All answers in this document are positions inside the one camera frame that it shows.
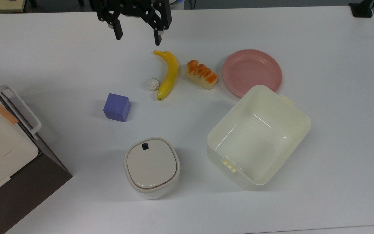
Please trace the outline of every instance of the banana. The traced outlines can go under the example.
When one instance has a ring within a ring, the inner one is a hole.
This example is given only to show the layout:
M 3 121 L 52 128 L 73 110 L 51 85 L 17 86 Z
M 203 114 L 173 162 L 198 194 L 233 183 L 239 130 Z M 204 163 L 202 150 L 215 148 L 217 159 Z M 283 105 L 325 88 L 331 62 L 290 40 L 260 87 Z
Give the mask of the banana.
M 157 94 L 157 99 L 162 100 L 168 95 L 174 86 L 178 74 L 178 63 L 175 56 L 169 51 L 162 52 L 154 50 L 154 55 L 160 56 L 168 64 L 167 75 L 165 76 L 164 81 L 161 83 Z

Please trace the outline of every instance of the block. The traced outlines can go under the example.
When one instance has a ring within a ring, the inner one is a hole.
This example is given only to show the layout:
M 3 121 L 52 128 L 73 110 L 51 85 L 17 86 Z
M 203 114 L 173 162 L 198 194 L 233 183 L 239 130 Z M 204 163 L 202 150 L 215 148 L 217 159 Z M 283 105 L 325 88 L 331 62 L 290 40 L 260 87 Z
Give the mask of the block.
M 128 97 L 110 93 L 106 100 L 104 113 L 108 119 L 125 122 L 130 108 L 131 103 Z

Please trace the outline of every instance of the floor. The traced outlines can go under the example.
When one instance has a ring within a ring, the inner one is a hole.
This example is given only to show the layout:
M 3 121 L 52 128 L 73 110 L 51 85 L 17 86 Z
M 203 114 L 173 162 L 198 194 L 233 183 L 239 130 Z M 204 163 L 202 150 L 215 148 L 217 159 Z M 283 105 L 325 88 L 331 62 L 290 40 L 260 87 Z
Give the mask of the floor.
M 40 12 L 79 12 L 91 11 L 89 0 L 80 6 L 77 0 L 36 0 L 37 8 L 32 8 L 27 2 L 26 11 Z M 251 7 L 299 7 L 299 6 L 347 6 L 349 3 L 359 3 L 361 0 L 196 0 L 196 9 L 220 8 L 251 8 Z M 190 9 L 190 2 L 184 2 L 184 9 Z

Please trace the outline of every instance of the canister lid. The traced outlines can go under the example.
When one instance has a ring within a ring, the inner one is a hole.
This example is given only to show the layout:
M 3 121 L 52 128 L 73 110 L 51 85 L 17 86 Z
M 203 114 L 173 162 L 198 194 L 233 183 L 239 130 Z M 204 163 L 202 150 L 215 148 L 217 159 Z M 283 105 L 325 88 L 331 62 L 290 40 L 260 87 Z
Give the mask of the canister lid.
M 160 139 L 140 142 L 133 147 L 128 153 L 126 166 L 132 181 L 143 189 L 170 181 L 177 171 L 173 149 Z

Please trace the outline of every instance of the garlic bulb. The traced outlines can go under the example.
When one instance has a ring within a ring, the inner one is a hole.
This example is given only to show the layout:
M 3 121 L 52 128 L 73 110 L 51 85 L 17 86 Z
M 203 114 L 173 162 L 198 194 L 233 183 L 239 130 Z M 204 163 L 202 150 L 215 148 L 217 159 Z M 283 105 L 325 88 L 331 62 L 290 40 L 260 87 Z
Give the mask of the garlic bulb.
M 148 89 L 150 91 L 156 91 L 160 87 L 160 82 L 156 78 L 148 80 Z

